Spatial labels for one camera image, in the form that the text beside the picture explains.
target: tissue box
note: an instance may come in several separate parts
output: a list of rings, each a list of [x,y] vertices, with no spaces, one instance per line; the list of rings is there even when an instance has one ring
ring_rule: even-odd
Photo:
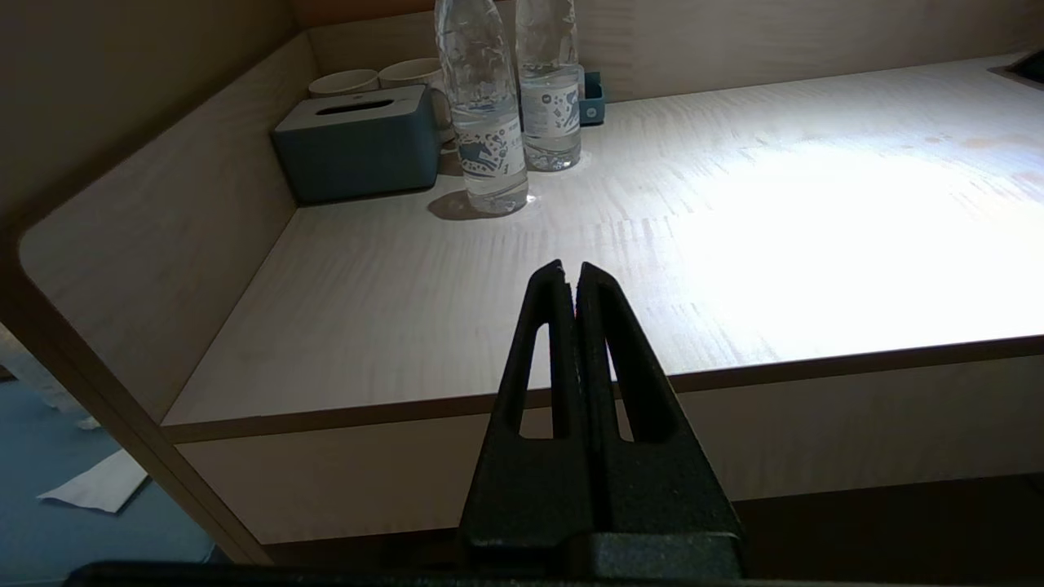
[[[438,173],[441,141],[426,86],[305,100],[271,140],[301,204],[429,188]]]

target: light wood surface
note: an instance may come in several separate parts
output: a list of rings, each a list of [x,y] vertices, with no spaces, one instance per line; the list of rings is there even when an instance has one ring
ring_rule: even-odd
[[[49,216],[19,218],[38,226],[0,231],[4,326],[241,563],[270,560],[157,420],[292,214],[263,121],[313,72],[300,36]]]
[[[1044,357],[681,396],[730,499],[1044,468]],[[527,410],[549,436],[550,408]],[[179,445],[264,544],[453,527],[488,416]]]
[[[497,6],[514,39],[515,3]],[[576,17],[614,101],[1044,47],[1040,0],[576,0]],[[309,34],[324,73],[437,54],[430,11]]]
[[[156,421],[293,214],[268,132],[314,75],[299,36],[22,240],[26,274]]]
[[[1014,58],[612,104],[504,218],[429,213],[448,175],[299,210],[164,424],[493,394],[555,258],[619,279],[668,375],[1040,336],[1044,99],[987,71]]]

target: paper on floor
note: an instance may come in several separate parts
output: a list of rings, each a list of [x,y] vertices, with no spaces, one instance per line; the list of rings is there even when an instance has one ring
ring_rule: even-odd
[[[57,499],[79,508],[115,514],[146,476],[141,465],[127,451],[120,450],[62,487],[38,495],[37,499]]]

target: plastic water bottle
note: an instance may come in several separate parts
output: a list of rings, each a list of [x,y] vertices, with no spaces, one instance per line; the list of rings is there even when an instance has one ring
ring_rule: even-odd
[[[529,183],[500,14],[493,0],[438,0],[435,33],[468,199],[491,214],[517,210]]]
[[[573,0],[518,0],[515,25],[526,157],[533,169],[567,169],[580,159],[584,75]]]

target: ceramic cup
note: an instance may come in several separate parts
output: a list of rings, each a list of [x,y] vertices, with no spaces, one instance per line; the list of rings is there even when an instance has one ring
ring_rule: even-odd
[[[353,69],[324,75],[308,85],[308,94],[313,98],[329,98],[345,94],[357,94],[379,90],[377,72],[372,69]]]
[[[435,111],[438,136],[443,142],[453,138],[450,102],[446,99],[446,81],[443,78],[443,68],[438,63],[438,57],[424,57],[389,65],[381,70],[378,77],[381,81],[381,88],[400,88],[421,84],[431,88],[431,107]]]

